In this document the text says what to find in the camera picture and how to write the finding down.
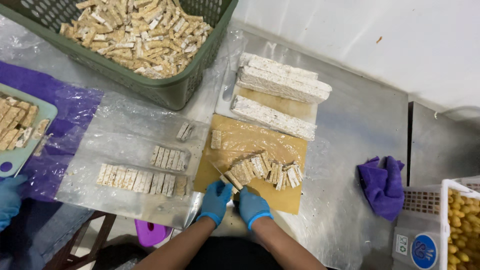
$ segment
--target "cutting board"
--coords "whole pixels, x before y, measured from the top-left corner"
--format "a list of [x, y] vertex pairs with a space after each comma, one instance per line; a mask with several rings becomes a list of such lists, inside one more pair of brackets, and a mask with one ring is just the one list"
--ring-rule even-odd
[[[210, 148], [212, 130], [222, 132], [221, 149]], [[283, 164], [296, 161], [303, 171], [307, 141], [214, 114], [195, 177], [194, 190], [205, 193], [209, 184], [219, 180], [220, 173], [212, 163], [224, 173], [232, 163], [264, 150], [268, 151], [274, 160]], [[301, 186], [287, 186], [285, 190], [277, 191], [273, 184], [265, 182], [263, 178], [253, 178], [247, 184], [248, 190], [262, 196], [271, 208], [295, 215], [299, 211]], [[239, 194], [236, 194], [234, 199], [238, 200]]]
[[317, 118], [318, 104], [307, 104], [295, 100], [272, 96], [269, 94], [253, 91], [235, 85], [232, 92], [232, 97], [228, 100], [224, 99], [224, 91], [220, 91], [215, 107], [215, 113], [221, 114], [233, 119], [240, 119], [240, 117], [230, 110], [232, 101], [236, 95], [257, 101], [258, 103], [270, 107], [279, 112], [288, 114], [293, 117], [300, 118], [309, 123], [315, 124]]
[[[50, 119], [48, 126], [45, 128], [45, 130], [47, 130], [53, 119], [57, 116], [58, 110], [55, 105], [24, 93], [18, 89], [0, 84], [0, 92], [38, 106], [38, 115], [32, 123], [34, 130], [41, 120]], [[0, 177], [11, 176], [20, 170], [40, 140], [41, 138], [34, 140], [30, 137], [25, 148], [15, 147], [14, 150], [0, 151]]]

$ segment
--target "circular blue logo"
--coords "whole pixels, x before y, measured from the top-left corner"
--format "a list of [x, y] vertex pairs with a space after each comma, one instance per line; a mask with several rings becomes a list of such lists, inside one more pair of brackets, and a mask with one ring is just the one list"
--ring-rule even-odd
[[426, 234], [419, 234], [412, 242], [412, 260], [419, 269], [430, 269], [437, 262], [437, 245]]

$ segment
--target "white wall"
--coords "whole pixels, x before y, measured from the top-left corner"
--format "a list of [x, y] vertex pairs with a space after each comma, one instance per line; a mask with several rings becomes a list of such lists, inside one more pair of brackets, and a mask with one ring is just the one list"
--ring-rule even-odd
[[480, 107], [479, 10], [477, 0], [240, 0], [233, 20], [442, 112]]

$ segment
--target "knife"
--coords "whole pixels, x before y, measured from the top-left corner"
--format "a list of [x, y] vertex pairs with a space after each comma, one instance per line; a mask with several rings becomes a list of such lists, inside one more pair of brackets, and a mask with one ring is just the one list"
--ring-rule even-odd
[[[220, 173], [220, 180], [222, 180], [224, 184], [231, 184], [230, 181], [225, 177], [225, 175], [215, 166], [215, 164], [213, 164], [213, 162], [211, 161], [209, 162]], [[233, 194], [236, 194], [238, 191], [239, 190], [236, 187], [232, 187]]]

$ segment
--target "forearm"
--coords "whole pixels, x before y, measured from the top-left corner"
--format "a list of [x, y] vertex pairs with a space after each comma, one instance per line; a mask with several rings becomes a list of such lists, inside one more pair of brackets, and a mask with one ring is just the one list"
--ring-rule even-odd
[[286, 234], [269, 217], [261, 217], [252, 224], [252, 230], [284, 269], [326, 270], [317, 258]]
[[215, 222], [202, 217], [175, 238], [143, 259], [134, 270], [184, 269], [215, 229]]

